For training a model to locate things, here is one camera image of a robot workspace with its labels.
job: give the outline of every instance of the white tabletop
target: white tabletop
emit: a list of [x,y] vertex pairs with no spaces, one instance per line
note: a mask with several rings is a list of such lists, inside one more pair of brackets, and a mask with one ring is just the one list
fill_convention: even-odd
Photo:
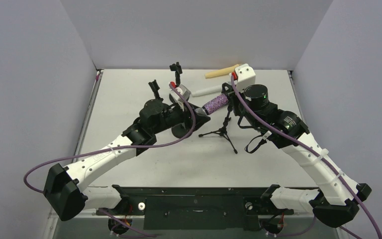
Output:
[[[228,76],[205,79],[204,74],[209,71],[183,70],[182,84],[194,91],[229,80]],[[278,104],[280,109],[300,115],[287,71],[255,72],[256,83],[268,87],[271,102]],[[168,83],[175,79],[173,72],[104,70],[82,152],[102,148],[132,124],[144,103],[154,98],[148,86],[148,82],[154,79],[161,87],[161,97],[169,104]],[[191,97],[190,102],[202,106],[218,94]],[[271,142],[261,146],[253,154],[246,153],[244,146],[258,133],[251,129],[240,129],[237,126],[237,117],[232,116],[228,133],[238,154],[221,137],[198,137],[199,133],[220,128],[226,112],[226,108],[223,108],[211,114],[211,121],[188,139],[173,146],[148,149],[138,157],[114,167],[92,184],[118,184],[125,187],[269,187],[271,184],[288,187],[316,186],[291,157]],[[170,130],[159,133],[156,137],[157,144],[176,139]],[[251,146],[254,147],[257,142],[253,142]]]

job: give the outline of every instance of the black cylindrical actuator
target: black cylindrical actuator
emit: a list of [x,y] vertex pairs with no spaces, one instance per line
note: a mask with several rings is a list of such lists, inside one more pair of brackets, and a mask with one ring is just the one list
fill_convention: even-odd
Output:
[[253,111],[260,111],[269,105],[267,87],[263,85],[251,85],[244,90],[245,101]]

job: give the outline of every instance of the white wall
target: white wall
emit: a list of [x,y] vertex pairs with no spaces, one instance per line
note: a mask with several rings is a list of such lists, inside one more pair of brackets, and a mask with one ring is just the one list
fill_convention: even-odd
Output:
[[[295,71],[307,124],[352,178],[382,230],[382,1],[334,0]],[[349,223],[377,238],[363,212]]]
[[332,0],[61,0],[98,68],[294,69]]
[[0,0],[0,239],[42,236],[49,203],[22,177],[73,154],[95,76],[58,0]]

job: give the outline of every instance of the purple glittery object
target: purple glittery object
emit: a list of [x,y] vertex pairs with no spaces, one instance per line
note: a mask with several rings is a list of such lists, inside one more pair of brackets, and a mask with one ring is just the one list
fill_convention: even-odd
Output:
[[228,98],[226,95],[221,94],[220,96],[214,98],[213,100],[207,102],[203,108],[207,111],[207,115],[212,114],[216,110],[222,108],[228,104]]

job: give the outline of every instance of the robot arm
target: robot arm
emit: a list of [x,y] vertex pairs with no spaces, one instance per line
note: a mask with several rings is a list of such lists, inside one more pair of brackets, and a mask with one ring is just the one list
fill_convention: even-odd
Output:
[[[222,92],[233,105],[235,115],[240,117],[238,125],[242,118],[246,118],[251,127],[262,135],[259,145],[271,141],[278,149],[292,157],[319,187],[319,189],[302,190],[272,185],[263,194],[262,200],[273,204],[277,209],[314,213],[320,221],[334,228],[352,220],[359,210],[358,203],[339,180],[339,176],[343,177],[361,201],[368,197],[371,188],[367,184],[358,184],[344,174],[327,155],[328,150],[322,149],[317,144],[307,125],[295,113],[280,110],[276,104],[269,101],[267,87],[251,85],[239,94],[259,118],[273,128],[307,145],[317,152],[319,157],[278,134],[272,134],[267,127],[246,111],[235,92],[230,88],[230,84],[224,84]],[[329,166],[322,162],[322,158],[326,159],[339,174],[336,175]]]
[[[81,210],[92,208],[114,208],[121,200],[119,192],[112,186],[96,187],[90,184],[118,164],[138,156],[156,143],[156,134],[172,129],[174,136],[184,137],[191,129],[192,119],[189,109],[181,102],[167,105],[157,97],[156,81],[149,83],[155,91],[155,98],[145,103],[133,124],[114,141],[102,148],[104,152],[89,156],[62,167],[56,164],[49,169],[43,194],[62,221],[76,216]],[[210,117],[196,112],[194,130],[199,129]],[[137,148],[124,145],[138,145]]]

